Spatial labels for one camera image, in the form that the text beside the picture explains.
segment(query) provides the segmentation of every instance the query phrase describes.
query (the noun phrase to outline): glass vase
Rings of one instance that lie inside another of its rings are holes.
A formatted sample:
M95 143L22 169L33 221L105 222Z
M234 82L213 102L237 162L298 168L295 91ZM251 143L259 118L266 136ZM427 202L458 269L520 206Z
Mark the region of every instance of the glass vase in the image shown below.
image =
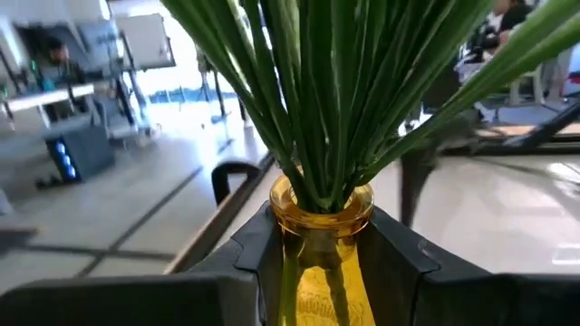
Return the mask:
M357 187L337 214L301 210L287 177L272 186L270 205L284 239L280 325L374 325L357 254L373 194Z

